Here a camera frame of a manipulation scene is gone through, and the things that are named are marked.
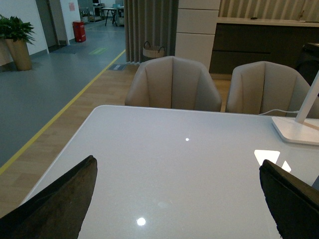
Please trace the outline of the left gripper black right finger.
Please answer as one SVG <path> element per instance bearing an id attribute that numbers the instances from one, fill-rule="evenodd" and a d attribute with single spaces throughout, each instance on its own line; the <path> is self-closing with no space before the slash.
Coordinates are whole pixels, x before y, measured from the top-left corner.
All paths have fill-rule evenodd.
<path id="1" fill-rule="evenodd" d="M 317 239 L 319 191 L 269 160 L 260 166 L 259 177 L 281 238 Z"/>

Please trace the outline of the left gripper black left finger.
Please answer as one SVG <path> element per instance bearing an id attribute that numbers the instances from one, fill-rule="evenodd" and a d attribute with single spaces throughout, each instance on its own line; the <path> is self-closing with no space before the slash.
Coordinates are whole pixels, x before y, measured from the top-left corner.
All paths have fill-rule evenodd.
<path id="1" fill-rule="evenodd" d="M 97 160 L 88 156 L 0 220 L 2 239 L 76 239 L 93 196 Z"/>

